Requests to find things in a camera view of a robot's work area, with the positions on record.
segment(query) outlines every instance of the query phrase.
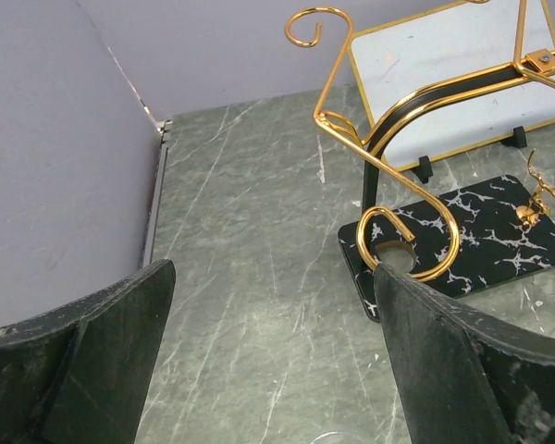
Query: round hole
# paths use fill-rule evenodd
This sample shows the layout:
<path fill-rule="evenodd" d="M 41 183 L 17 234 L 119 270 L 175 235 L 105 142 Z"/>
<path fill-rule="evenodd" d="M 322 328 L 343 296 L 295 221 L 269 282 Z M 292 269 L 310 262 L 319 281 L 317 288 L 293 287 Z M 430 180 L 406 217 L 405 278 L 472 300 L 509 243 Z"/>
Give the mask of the round hole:
<path fill-rule="evenodd" d="M 411 272 L 417 258 L 413 247 L 400 240 L 392 240 L 377 245 L 376 254 L 378 254 L 380 261 L 390 265 L 398 273 Z"/>

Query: black marble base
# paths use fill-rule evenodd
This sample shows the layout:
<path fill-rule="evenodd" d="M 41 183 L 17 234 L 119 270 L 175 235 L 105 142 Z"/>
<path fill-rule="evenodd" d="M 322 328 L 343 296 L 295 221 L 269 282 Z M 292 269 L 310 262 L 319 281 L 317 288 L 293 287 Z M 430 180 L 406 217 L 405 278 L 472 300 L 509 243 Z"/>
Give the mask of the black marble base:
<path fill-rule="evenodd" d="M 459 224 L 461 249 L 448 271 L 426 282 L 429 287 L 458 298 L 555 266 L 555 224 L 542 216 L 534 227 L 523 227 L 515 209 L 528 204 L 530 193 L 517 178 L 500 176 L 439 197 Z M 412 273 L 432 268 L 444 258 L 450 236 L 429 203 L 413 203 L 395 213 L 415 235 L 407 245 L 415 255 Z M 372 220 L 372 252 L 377 245 L 403 241 L 385 217 Z M 341 227 L 339 244 L 366 314 L 378 322 L 373 274 L 356 248 L 356 226 L 354 222 Z"/>

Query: gray marble floor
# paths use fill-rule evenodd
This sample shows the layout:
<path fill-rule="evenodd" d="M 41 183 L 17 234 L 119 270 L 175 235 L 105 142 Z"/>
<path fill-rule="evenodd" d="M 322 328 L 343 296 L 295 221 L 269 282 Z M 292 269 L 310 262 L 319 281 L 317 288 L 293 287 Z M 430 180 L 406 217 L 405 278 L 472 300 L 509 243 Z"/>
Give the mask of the gray marble floor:
<path fill-rule="evenodd" d="M 177 289 L 137 442 L 409 443 L 378 324 L 336 241 L 357 220 L 362 161 L 318 134 L 317 92 L 175 119 L 155 256 Z M 329 106 L 366 121 L 355 88 Z M 555 182 L 555 125 L 529 135 Z M 513 174 L 499 144 L 434 164 L 434 193 Z M 379 201 L 419 198 L 382 178 Z M 553 218 L 555 220 L 555 203 Z M 555 270 L 464 301 L 555 337 Z"/>

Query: jewelry stand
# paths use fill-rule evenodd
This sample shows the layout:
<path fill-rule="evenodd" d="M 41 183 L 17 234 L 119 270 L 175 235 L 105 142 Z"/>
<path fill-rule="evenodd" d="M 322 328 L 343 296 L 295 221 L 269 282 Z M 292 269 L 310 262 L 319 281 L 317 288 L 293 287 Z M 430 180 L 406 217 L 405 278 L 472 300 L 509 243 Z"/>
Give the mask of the jewelry stand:
<path fill-rule="evenodd" d="M 469 1 L 485 3 L 487 0 Z M 360 138 L 347 118 L 323 109 L 353 38 L 350 17 L 333 7 L 306 9 L 290 18 L 286 35 L 299 46 L 315 46 L 320 40 L 320 23 L 310 42 L 300 41 L 290 32 L 296 19 L 315 12 L 335 14 L 348 23 L 346 40 L 314 110 L 314 122 L 365 161 L 363 215 L 359 222 L 339 230 L 339 244 L 370 319 L 378 320 L 373 290 L 377 246 L 395 242 L 411 250 L 415 264 L 410 276 L 451 297 L 555 266 L 555 225 L 542 200 L 543 192 L 555 198 L 555 188 L 532 171 L 535 151 L 528 164 L 530 174 L 538 182 L 532 194 L 516 178 L 501 176 L 437 198 L 382 160 L 390 141 L 409 123 L 431 111 L 522 87 L 529 82 L 537 82 L 548 91 L 555 90 L 552 78 L 555 76 L 555 50 L 544 49 L 522 57 L 526 0 L 520 0 L 512 62 L 439 81 L 410 93 L 384 113 L 365 139 Z M 524 130 L 515 128 L 512 144 L 522 146 L 523 136 Z M 419 172 L 425 179 L 431 176 L 429 163 L 429 157 L 421 156 Z M 376 206 L 379 170 L 424 200 L 397 210 Z"/>

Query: table surface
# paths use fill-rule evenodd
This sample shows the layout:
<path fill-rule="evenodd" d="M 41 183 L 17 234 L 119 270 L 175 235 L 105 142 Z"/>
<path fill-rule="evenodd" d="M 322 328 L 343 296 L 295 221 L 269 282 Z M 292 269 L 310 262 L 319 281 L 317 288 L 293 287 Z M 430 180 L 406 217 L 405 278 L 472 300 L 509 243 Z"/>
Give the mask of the table surface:
<path fill-rule="evenodd" d="M 360 215 L 363 162 L 318 134 L 317 98 L 176 117 L 154 255 L 178 283 L 139 444 L 410 443 L 381 327 L 336 240 Z M 327 105 L 367 131 L 355 87 Z M 555 183 L 555 125 L 529 144 Z M 426 187 L 513 174 L 532 190 L 529 152 L 496 143 L 441 160 Z M 418 200 L 381 179 L 380 203 Z M 462 300 L 555 338 L 555 269 Z"/>

